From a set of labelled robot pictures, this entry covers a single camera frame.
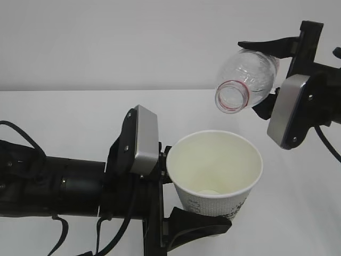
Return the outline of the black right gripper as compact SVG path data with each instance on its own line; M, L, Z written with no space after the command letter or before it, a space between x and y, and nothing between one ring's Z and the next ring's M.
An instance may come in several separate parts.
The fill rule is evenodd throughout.
M292 57L287 78L294 74L303 74L303 69L314 63L323 23L304 20L300 26L299 37L285 37L266 42L240 41L238 46L251 51L262 52L279 59ZM280 88L270 93L253 111L263 120L271 118Z

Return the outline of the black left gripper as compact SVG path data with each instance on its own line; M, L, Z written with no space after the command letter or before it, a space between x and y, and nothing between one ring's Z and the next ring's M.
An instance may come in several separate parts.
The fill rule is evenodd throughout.
M225 217L200 215L178 207L164 218L163 185L171 181L166 171L166 157L171 148L166 146L162 151L158 145L158 159L150 174L144 175L131 172L136 162L132 156L133 144L124 143L121 138L114 141L101 179L98 224L113 218L122 218L123 222L113 239L98 250L99 255L108 255L113 250L133 219L142 220L144 255L167 255L200 238L225 234L232 227Z

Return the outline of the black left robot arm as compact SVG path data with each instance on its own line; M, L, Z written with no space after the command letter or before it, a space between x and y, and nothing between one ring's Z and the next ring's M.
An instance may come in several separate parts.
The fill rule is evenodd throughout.
M117 174L116 166L131 165L114 144L107 162L47 157L38 149L1 141L1 216L10 218L62 215L140 219L145 255L169 251L210 235L232 223L173 208L164 216L163 185L170 183L164 153L146 177Z

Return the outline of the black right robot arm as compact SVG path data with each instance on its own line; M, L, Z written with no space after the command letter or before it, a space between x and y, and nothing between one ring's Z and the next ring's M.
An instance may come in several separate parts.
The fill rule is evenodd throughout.
M283 84L253 107L270 121L267 133L279 144L297 143L312 127L340 122L340 69L314 61L322 29L322 23L302 21L297 37L238 42L245 50L291 58Z

